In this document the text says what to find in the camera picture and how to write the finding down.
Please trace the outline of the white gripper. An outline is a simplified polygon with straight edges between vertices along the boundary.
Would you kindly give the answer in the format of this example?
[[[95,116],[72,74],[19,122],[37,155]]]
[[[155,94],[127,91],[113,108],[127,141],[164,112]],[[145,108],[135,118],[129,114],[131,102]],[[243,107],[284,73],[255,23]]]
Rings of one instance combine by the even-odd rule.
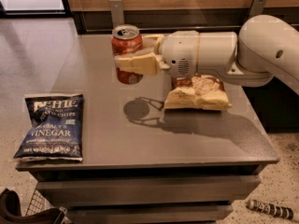
[[[185,78],[195,74],[199,47],[198,32],[178,31],[166,37],[161,34],[143,35],[142,40],[142,50],[114,57],[114,62],[120,70],[155,76],[166,64],[166,72],[171,77]]]

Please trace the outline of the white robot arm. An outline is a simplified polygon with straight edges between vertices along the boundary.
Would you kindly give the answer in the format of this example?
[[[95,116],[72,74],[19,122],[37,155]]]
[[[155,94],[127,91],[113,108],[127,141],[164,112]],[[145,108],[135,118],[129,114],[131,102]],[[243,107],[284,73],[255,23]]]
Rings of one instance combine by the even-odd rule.
[[[122,71],[175,78],[212,75],[244,87],[260,87],[277,78],[299,93],[299,32],[269,15],[248,19],[238,33],[176,31],[146,35],[144,48],[117,55]]]

